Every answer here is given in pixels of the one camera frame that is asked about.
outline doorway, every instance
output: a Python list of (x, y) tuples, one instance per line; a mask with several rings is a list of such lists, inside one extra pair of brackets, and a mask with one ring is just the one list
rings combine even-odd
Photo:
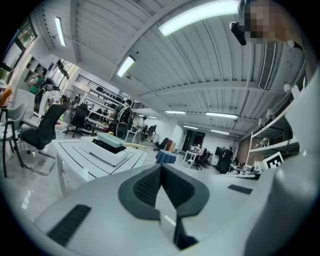
[(188, 130), (182, 150), (187, 151), (189, 150), (190, 146), (197, 146), (198, 144), (200, 144), (201, 147), (204, 143), (205, 135), (206, 134), (204, 132)]

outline bag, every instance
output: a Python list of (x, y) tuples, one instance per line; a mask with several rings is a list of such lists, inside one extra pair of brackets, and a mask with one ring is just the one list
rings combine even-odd
[(130, 106), (125, 106), (118, 113), (117, 120), (119, 123), (125, 123), (127, 125), (132, 123), (132, 109)]

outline air vent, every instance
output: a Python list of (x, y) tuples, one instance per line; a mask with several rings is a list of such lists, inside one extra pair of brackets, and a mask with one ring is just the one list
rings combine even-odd
[(272, 67), (274, 65), (275, 55), (276, 55), (276, 46), (277, 46), (276, 42), (268, 42), (265, 45), (262, 73), (261, 73), (261, 77), (258, 85), (258, 87), (263, 91), (267, 87), (267, 84), (269, 82), (269, 78), (272, 72)]

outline ceiling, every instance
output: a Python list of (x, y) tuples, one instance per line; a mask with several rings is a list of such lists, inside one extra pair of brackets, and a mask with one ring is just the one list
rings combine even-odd
[[(168, 118), (185, 125), (230, 132), (253, 130), (267, 109), (283, 102), (283, 85), (304, 74), (301, 50), (282, 43), (241, 46), (230, 31), (236, 15), (198, 21), (169, 36), (158, 30), (172, 17), (209, 0), (47, 0), (36, 10), (35, 26), (55, 55), (93, 73)], [(66, 47), (57, 36), (61, 18)], [(117, 71), (128, 55), (135, 63)], [(233, 120), (205, 112), (236, 114)]]

